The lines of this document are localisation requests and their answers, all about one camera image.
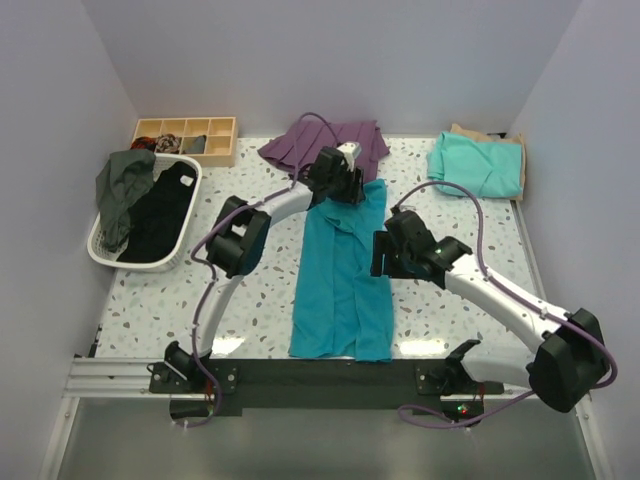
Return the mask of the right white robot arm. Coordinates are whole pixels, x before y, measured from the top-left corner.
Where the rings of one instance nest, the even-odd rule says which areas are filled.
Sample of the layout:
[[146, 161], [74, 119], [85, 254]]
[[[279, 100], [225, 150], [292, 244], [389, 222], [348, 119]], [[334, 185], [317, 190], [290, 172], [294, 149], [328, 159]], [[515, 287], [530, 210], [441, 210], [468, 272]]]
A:
[[374, 233], [371, 273], [430, 282], [458, 295], [523, 344], [500, 351], [481, 349], [478, 339], [465, 341], [433, 379], [444, 394], [497, 382], [527, 387], [553, 410], [567, 413], [617, 376], [594, 314], [568, 312], [530, 294], [486, 267], [463, 242], [451, 236], [436, 240], [413, 211], [396, 210]]

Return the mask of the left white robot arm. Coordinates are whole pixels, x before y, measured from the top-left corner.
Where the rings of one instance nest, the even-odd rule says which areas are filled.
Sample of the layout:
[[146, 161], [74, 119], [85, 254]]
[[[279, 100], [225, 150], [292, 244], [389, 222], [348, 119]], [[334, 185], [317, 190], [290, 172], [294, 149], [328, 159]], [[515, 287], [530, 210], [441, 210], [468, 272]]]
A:
[[215, 383], [204, 365], [235, 289], [258, 266], [271, 227], [327, 199], [356, 205], [365, 199], [363, 170], [356, 165], [361, 146], [346, 142], [323, 147], [316, 160], [296, 171], [290, 186], [253, 204], [229, 197], [213, 226], [191, 251], [191, 260], [210, 269], [211, 280], [196, 304], [186, 337], [171, 342], [152, 379], [196, 392]]

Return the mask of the teal t shirt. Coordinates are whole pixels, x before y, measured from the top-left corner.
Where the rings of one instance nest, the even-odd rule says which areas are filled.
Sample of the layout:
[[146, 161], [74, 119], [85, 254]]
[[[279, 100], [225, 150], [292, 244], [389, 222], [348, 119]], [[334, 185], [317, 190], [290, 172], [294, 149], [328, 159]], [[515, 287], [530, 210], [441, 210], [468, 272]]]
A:
[[365, 200], [326, 200], [305, 220], [289, 355], [315, 359], [392, 359], [390, 280], [370, 273], [374, 233], [383, 226], [385, 181], [364, 185]]

